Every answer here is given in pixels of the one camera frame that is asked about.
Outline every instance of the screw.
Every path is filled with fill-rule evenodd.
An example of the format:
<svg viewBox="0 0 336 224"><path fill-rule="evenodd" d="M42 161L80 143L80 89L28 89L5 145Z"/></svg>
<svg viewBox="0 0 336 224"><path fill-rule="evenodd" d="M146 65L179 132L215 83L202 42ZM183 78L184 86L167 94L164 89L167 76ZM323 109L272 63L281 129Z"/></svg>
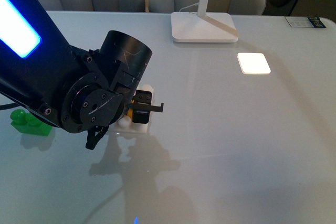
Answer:
<svg viewBox="0 0 336 224"><path fill-rule="evenodd" d="M50 108L46 108L43 111L44 115L50 115L51 114L51 109Z"/></svg>

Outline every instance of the desk lamp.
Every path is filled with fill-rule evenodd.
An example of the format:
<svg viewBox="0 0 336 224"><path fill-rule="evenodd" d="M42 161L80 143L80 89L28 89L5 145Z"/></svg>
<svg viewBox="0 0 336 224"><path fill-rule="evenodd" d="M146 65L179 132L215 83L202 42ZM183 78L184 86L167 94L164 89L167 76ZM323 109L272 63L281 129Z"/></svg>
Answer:
<svg viewBox="0 0 336 224"><path fill-rule="evenodd" d="M239 34L230 14L207 13L208 0L199 0L197 13L174 12L172 35L176 42L236 42Z"/></svg>
<svg viewBox="0 0 336 224"><path fill-rule="evenodd" d="M151 55L119 31L100 50L71 46L38 0L0 0L0 93L45 123L88 131L88 149L129 108L162 112L163 104L133 100Z"/></svg>

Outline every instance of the label sticker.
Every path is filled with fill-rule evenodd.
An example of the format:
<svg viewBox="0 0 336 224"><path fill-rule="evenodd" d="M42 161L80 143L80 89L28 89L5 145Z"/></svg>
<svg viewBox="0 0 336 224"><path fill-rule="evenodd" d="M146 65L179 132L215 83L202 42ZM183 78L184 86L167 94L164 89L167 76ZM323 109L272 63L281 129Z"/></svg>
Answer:
<svg viewBox="0 0 336 224"><path fill-rule="evenodd" d="M319 17L285 17L291 27L325 28Z"/></svg>

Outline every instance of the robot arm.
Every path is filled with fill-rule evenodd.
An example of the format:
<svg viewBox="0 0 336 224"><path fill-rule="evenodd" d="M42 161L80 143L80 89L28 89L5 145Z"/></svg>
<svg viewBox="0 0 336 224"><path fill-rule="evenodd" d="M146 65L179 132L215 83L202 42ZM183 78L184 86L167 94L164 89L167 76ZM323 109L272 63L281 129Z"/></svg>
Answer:
<svg viewBox="0 0 336 224"><path fill-rule="evenodd" d="M38 0L0 9L0 93L50 125L88 131L93 149L128 110L152 51L119 31L100 50L71 46Z"/></svg>

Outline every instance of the black cable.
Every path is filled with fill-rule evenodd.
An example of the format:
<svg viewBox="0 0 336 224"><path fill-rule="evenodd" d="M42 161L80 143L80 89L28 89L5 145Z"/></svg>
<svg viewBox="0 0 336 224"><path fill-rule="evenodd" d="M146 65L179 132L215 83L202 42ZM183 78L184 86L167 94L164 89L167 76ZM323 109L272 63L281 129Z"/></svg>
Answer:
<svg viewBox="0 0 336 224"><path fill-rule="evenodd" d="M9 110L12 108L16 108L19 107L20 105L17 103L10 103L10 104L6 104L6 105L0 105L0 110Z"/></svg>

